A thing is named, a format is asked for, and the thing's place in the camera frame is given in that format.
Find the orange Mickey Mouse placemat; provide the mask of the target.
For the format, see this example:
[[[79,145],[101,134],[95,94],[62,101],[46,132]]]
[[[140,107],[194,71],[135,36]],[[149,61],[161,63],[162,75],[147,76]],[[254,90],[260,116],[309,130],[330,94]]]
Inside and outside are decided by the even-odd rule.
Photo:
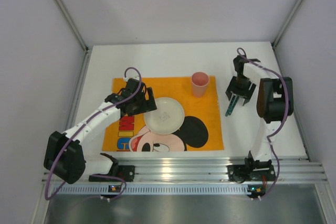
[[[186,152],[222,151],[221,117],[216,78],[210,76],[205,94],[192,95],[191,77],[144,78],[154,97],[178,101],[184,109],[184,122],[175,132],[159,135],[145,124],[142,114],[125,116],[107,127],[103,151],[106,152]]]

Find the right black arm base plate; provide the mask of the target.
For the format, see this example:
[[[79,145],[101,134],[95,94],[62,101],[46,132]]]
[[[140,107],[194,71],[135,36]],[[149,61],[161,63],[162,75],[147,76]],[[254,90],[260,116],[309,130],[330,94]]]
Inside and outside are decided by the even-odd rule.
[[[245,165],[229,165],[227,166],[228,177],[230,182],[262,182],[263,179],[274,181],[276,173],[273,165],[258,167],[250,170]]]

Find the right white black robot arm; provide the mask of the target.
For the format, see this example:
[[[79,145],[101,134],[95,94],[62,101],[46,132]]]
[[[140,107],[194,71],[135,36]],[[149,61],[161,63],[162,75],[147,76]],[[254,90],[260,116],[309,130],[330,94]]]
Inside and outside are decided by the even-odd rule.
[[[290,77],[282,77],[261,66],[258,59],[238,55],[233,60],[236,75],[232,77],[226,95],[230,101],[225,113],[230,116],[238,102],[248,103],[257,89],[256,111],[260,117],[259,129],[253,146],[245,158],[247,170],[271,166],[276,135],[293,113],[293,84]]]

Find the silver fork teal handle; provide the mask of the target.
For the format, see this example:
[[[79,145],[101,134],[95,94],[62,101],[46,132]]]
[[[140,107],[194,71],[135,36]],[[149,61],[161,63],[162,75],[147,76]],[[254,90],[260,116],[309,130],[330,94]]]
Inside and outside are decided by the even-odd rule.
[[[236,96],[236,98],[235,98],[235,102],[234,102],[234,108],[235,108],[235,106],[236,106],[236,104],[237,104],[238,100],[239,100],[239,97],[238,97],[238,96]]]

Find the cream round plate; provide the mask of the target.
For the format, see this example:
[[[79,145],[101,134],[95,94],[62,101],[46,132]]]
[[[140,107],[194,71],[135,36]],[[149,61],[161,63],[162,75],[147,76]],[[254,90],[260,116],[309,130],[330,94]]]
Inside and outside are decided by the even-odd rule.
[[[148,129],[159,135],[177,131],[185,119],[182,105],[169,97],[155,98],[155,104],[156,110],[144,114],[144,122]]]

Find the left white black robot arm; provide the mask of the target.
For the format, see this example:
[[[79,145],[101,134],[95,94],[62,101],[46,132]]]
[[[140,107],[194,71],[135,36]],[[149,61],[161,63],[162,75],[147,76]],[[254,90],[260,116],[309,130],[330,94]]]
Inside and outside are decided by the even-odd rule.
[[[129,79],[124,88],[107,96],[83,121],[62,133],[55,131],[50,135],[44,168],[68,184],[77,182],[84,175],[111,174],[118,161],[104,153],[85,154],[83,145],[125,116],[156,109],[152,88],[140,80]]]

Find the pink plastic cup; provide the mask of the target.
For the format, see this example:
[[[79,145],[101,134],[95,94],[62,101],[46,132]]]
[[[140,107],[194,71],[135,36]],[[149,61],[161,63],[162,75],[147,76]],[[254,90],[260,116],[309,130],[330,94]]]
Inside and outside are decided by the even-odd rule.
[[[202,97],[209,84],[209,76],[204,72],[196,72],[191,76],[192,95],[194,97]]]

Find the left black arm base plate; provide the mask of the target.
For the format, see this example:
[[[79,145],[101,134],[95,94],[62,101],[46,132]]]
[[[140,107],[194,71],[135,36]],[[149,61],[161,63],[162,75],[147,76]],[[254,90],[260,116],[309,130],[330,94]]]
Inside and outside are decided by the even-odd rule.
[[[123,179],[125,182],[132,182],[135,176],[135,166],[132,165],[114,165],[107,174],[93,174],[89,176],[90,182],[119,182]]]

